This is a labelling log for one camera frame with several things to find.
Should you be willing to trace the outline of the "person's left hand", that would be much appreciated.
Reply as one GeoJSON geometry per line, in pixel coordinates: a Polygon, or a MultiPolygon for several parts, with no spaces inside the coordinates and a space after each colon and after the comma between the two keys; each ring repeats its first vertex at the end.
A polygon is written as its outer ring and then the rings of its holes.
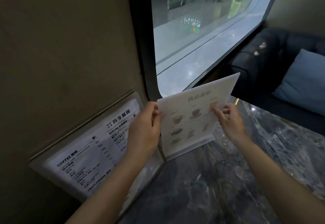
{"type": "Polygon", "coordinates": [[[152,113],[159,111],[157,102],[148,102],[129,126],[126,157],[148,161],[155,152],[160,137],[160,127],[152,127],[152,113]]]}

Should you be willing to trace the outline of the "person's right hand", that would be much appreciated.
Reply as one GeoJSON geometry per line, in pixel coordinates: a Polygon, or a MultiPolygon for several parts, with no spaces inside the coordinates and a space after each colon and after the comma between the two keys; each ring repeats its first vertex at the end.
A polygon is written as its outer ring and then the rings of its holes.
{"type": "Polygon", "coordinates": [[[228,103],[221,111],[225,115],[225,122],[221,125],[221,128],[231,142],[236,147],[252,142],[250,136],[246,132],[244,122],[239,115],[236,105],[228,103]]]}

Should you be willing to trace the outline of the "clear acrylic drinks menu stand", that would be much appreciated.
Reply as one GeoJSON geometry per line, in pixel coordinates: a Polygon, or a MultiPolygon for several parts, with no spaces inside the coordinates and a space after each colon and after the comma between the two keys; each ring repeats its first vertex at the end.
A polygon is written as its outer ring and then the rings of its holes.
{"type": "Polygon", "coordinates": [[[218,120],[213,108],[222,110],[240,73],[157,100],[165,114],[160,124],[161,149],[166,161],[213,140],[218,120]]]}

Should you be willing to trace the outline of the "person's right forearm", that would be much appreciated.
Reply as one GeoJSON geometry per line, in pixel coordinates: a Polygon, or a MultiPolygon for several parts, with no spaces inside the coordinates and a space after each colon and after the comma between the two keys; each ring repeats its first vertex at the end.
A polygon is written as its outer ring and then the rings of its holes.
{"type": "Polygon", "coordinates": [[[325,203],[244,133],[231,138],[282,224],[325,224],[325,203]]]}

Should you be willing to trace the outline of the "person's left forearm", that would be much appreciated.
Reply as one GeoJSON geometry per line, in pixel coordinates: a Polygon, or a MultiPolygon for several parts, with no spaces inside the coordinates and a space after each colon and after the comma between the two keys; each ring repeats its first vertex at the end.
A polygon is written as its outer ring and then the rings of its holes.
{"type": "Polygon", "coordinates": [[[117,167],[65,224],[114,224],[140,171],[156,148],[127,150],[117,167]]]}

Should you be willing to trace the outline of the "dark blue sofa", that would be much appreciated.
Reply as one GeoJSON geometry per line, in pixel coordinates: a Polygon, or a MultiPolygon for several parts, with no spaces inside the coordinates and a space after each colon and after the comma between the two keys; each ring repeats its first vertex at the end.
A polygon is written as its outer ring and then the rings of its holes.
{"type": "Polygon", "coordinates": [[[325,36],[263,29],[227,63],[225,76],[240,73],[232,96],[325,136],[325,116],[272,94],[301,49],[325,56],[325,36]]]}

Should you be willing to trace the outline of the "laminated black and white menu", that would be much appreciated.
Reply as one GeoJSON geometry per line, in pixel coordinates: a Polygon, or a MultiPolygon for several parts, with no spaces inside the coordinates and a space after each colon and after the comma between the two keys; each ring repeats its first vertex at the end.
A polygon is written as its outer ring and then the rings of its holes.
{"type": "Polygon", "coordinates": [[[144,106],[131,91],[30,160],[30,167],[83,203],[124,156],[129,125],[144,106]]]}

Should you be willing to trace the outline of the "light blue cushion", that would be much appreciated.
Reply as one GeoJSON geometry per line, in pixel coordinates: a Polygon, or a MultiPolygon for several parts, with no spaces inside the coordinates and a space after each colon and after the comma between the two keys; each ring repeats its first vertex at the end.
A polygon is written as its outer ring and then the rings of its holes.
{"type": "Polygon", "coordinates": [[[325,56],[301,49],[273,95],[325,117],[325,56]]]}

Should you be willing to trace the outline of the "large window with dark frame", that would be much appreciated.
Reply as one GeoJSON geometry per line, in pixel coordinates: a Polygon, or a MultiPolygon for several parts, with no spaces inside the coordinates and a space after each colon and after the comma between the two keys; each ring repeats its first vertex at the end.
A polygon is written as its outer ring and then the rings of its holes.
{"type": "Polygon", "coordinates": [[[146,96],[190,89],[265,21],[272,0],[129,0],[146,96]]]}

